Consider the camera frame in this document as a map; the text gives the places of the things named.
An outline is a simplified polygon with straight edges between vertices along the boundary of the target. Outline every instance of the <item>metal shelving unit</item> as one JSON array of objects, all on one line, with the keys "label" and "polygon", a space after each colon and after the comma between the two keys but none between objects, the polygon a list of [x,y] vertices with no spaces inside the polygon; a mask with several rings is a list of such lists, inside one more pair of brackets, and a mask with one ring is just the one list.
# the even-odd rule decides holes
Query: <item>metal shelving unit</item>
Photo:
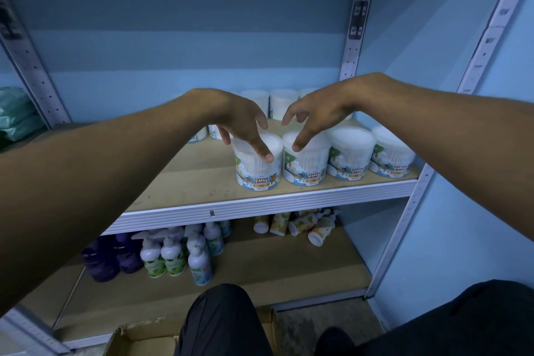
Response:
[{"label": "metal shelving unit", "polygon": [[[497,2],[487,28],[480,38],[461,83],[458,85],[458,93],[470,94],[475,90],[518,2],[519,0],[499,0]],[[17,74],[21,77],[26,89],[30,93],[30,96],[32,96],[34,103],[39,108],[40,113],[46,119],[50,128],[54,128],[60,123],[69,122],[70,119],[67,111],[57,96],[21,22],[17,19],[12,5],[9,0],[0,0],[0,3],[0,8],[9,12],[8,17],[11,18],[13,29],[13,31],[8,31],[5,23],[3,23],[3,29],[0,29],[2,44]],[[353,1],[340,80],[354,76],[356,73],[370,4],[371,0]],[[295,306],[319,304],[355,296],[372,297],[376,293],[394,257],[397,247],[410,224],[411,218],[424,195],[433,173],[433,169],[425,164],[420,176],[416,180],[399,180],[327,190],[303,191],[283,195],[220,201],[216,203],[175,206],[164,209],[130,211],[125,212],[119,217],[105,231],[105,234],[138,231],[141,229],[167,227],[178,224],[196,224],[199,222],[240,218],[311,207],[409,197],[406,207],[389,238],[376,269],[370,273],[372,280],[366,290],[355,290],[352,292],[321,296],[319,298],[290,301],[284,304],[276,304],[274,307],[282,310]],[[76,290],[79,281],[80,278],[72,288],[70,297]],[[68,301],[66,301],[60,316],[67,307]],[[2,318],[0,328],[7,332],[14,340],[26,346],[27,354],[59,354],[69,351],[69,348],[104,343],[109,339],[109,335],[100,335],[98,337],[73,341],[67,343],[65,346],[54,338],[51,329],[43,326],[43,324],[35,320],[31,313],[19,307],[14,308]]]}]

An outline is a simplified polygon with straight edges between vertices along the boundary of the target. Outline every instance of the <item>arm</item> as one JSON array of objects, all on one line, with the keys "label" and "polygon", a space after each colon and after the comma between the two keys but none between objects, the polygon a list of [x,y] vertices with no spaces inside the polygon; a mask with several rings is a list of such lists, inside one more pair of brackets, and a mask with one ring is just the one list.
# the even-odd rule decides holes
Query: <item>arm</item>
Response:
[{"label": "arm", "polygon": [[390,129],[450,183],[534,240],[534,104],[439,92],[381,73],[357,76],[289,107],[304,121],[295,150],[353,111]]},{"label": "arm", "polygon": [[[1,154],[0,258],[9,261],[0,263],[7,279],[0,315],[100,235],[209,123],[220,124],[227,144],[225,129],[271,162],[255,120],[267,128],[250,100],[191,90],[159,107]],[[36,258],[39,267],[30,268]]]}]

